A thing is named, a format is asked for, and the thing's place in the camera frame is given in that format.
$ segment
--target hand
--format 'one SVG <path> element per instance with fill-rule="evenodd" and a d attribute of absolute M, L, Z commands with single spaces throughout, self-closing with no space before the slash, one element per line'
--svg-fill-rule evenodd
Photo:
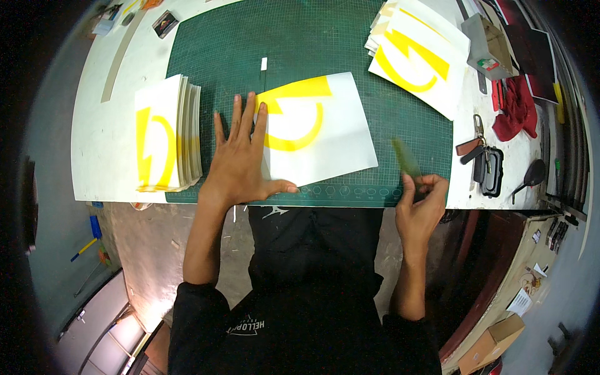
<path fill-rule="evenodd" d="M 415 181 L 402 174 L 404 193 L 396 206 L 396 228 L 402 240 L 404 259 L 420 263 L 427 256 L 427 242 L 445 212 L 448 180 L 438 175 L 417 177 L 424 200 L 413 203 Z"/>
<path fill-rule="evenodd" d="M 235 95 L 233 100 L 233 118 L 229 138 L 225 139 L 221 116 L 215 112 L 215 139 L 217 149 L 213 156 L 211 169 L 198 197 L 207 197 L 225 209 L 231 206 L 265 200 L 275 193 L 297 193 L 295 184 L 285 180 L 266 181 L 260 171 L 263 158 L 263 144 L 266 131 L 266 104 L 261 103 L 250 139 L 250 131 L 255 108 L 255 93 L 248 93 L 244 114 L 242 98 Z"/>

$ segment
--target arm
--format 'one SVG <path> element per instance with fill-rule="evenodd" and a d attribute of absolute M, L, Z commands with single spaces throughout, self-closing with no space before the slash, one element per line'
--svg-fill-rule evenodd
<path fill-rule="evenodd" d="M 196 216 L 190 230 L 183 265 L 184 281 L 190 284 L 212 284 L 218 280 L 221 260 L 221 231 L 225 214 L 233 205 L 264 200 L 279 192 L 295 193 L 289 181 L 266 181 L 260 172 L 266 132 L 266 104 L 261 103 L 252 129 L 255 94 L 248 94 L 242 114 L 242 100 L 235 95 L 232 126 L 225 139 L 221 116 L 215 112 L 216 150 L 210 173 L 198 192 Z"/>
<path fill-rule="evenodd" d="M 390 311 L 417 321 L 425 317 L 425 260 L 429 237 L 442 218 L 448 181 L 438 175 L 418 177 L 424 200 L 413 203 L 415 182 L 402 175 L 404 193 L 396 206 L 396 228 L 402 241 L 403 258 L 398 283 L 390 301 Z"/>

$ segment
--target white table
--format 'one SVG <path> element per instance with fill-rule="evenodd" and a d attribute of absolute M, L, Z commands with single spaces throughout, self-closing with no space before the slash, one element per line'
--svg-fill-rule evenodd
<path fill-rule="evenodd" d="M 126 9 L 133 1 L 126 2 L 122 9 Z M 96 37 L 83 68 L 73 111 L 71 172 L 76 200 L 166 203 L 164 193 L 139 193 L 135 190 L 137 167 L 134 157 L 134 95 L 138 89 L 165 78 L 179 27 L 176 26 L 164 39 L 159 39 L 152 24 L 167 9 L 178 20 L 183 21 L 235 1 L 239 0 L 212 0 L 206 3 L 202 0 L 165 0 L 159 7 L 148 10 L 125 50 L 114 78 L 110 100 L 103 103 L 103 91 L 110 67 L 118 54 L 121 41 L 126 38 L 128 28 L 120 25 L 124 15 L 117 15 L 115 26 L 108 35 Z M 421 1 L 460 27 L 463 18 L 455 0 Z M 467 12 L 473 14 L 469 7 Z M 458 115 L 454 121 L 453 144 L 459 145 L 475 137 L 473 114 L 481 115 L 488 143 L 504 152 L 502 192 L 495 199 L 483 196 L 478 184 L 472 179 L 473 162 L 465 166 L 460 164 L 459 157 L 452 150 L 452 172 L 446 207 L 537 208 L 539 187 L 521 191 L 514 205 L 511 204 L 510 193 L 521 184 L 529 163 L 540 157 L 541 137 L 532 140 L 524 132 L 520 132 L 512 140 L 500 142 L 491 129 L 497 113 L 493 112 L 491 106 L 491 82 L 488 81 L 487 85 L 488 94 L 483 95 L 478 88 L 475 69 L 468 68 Z M 130 177 L 125 179 L 115 176 Z"/>

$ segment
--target cardboard box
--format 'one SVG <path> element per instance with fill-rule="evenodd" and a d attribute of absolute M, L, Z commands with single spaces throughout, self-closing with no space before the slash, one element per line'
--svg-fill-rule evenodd
<path fill-rule="evenodd" d="M 504 33 L 479 13 L 461 25 L 471 39 L 467 63 L 490 80 L 514 77 L 511 54 Z"/>
<path fill-rule="evenodd" d="M 460 373 L 470 374 L 497 360 L 524 329 L 525 324 L 516 314 L 486 329 L 471 349 L 458 360 Z"/>

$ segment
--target person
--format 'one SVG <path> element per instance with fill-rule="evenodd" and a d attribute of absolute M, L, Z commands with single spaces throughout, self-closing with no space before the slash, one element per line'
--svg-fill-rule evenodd
<path fill-rule="evenodd" d="M 298 192 L 260 171 L 266 131 L 261 103 L 250 137 L 255 94 L 236 95 L 229 137 L 214 114 L 216 151 L 198 193 L 173 308 L 169 373 L 441 374 L 425 317 L 428 239 L 445 211 L 447 180 L 402 176 L 396 207 L 403 245 L 390 313 L 379 320 L 373 297 L 383 209 L 249 206 L 252 291 L 232 310 L 215 285 L 226 212 L 233 205 Z M 416 192 L 425 199 L 413 203 Z"/>

